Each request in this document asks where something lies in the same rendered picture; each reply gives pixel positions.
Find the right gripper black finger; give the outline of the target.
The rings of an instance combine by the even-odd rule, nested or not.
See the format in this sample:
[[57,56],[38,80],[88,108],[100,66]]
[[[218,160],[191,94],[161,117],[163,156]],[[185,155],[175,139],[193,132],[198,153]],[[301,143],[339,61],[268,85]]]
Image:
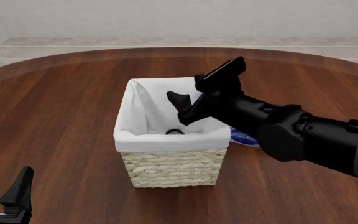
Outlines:
[[168,91],[167,98],[178,111],[178,113],[188,114],[191,112],[192,104],[189,95],[181,95],[172,91]]

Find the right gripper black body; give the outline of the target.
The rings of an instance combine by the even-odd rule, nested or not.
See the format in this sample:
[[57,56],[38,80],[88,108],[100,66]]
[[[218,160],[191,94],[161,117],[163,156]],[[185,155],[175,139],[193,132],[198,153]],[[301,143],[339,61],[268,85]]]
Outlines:
[[196,121],[201,121],[212,115],[212,102],[215,96],[219,96],[220,92],[202,93],[191,107],[191,112],[188,114],[178,113],[178,119],[181,124],[189,126]]

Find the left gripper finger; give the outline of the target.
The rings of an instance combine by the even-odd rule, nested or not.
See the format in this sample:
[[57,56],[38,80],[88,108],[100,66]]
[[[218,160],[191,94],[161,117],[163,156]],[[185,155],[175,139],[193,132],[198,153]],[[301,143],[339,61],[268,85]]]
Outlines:
[[33,178],[34,170],[30,166],[24,166],[14,183],[0,198],[0,204],[4,207],[31,207]]

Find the blue and white food packet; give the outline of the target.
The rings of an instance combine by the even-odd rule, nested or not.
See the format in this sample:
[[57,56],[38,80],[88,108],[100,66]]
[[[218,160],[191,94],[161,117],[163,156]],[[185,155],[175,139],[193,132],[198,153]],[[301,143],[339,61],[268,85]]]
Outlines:
[[252,138],[248,134],[241,132],[240,130],[237,130],[236,128],[230,127],[230,134],[230,142],[259,148],[259,144],[257,143],[256,139]]

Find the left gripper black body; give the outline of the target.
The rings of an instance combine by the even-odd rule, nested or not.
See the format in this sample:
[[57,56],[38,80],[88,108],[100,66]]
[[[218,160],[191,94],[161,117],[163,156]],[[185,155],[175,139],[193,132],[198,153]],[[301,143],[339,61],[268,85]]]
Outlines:
[[29,224],[32,213],[19,207],[4,207],[0,212],[0,224]]

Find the woven basket with white liner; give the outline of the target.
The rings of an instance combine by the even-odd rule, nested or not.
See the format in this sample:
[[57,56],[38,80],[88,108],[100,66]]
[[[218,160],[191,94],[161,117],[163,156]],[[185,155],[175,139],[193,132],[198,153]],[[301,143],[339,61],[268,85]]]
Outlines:
[[[135,78],[127,82],[114,127],[115,148],[134,187],[214,185],[230,141],[230,128],[213,118],[185,126],[167,92],[199,96],[187,78]],[[164,135],[180,128],[185,135]]]

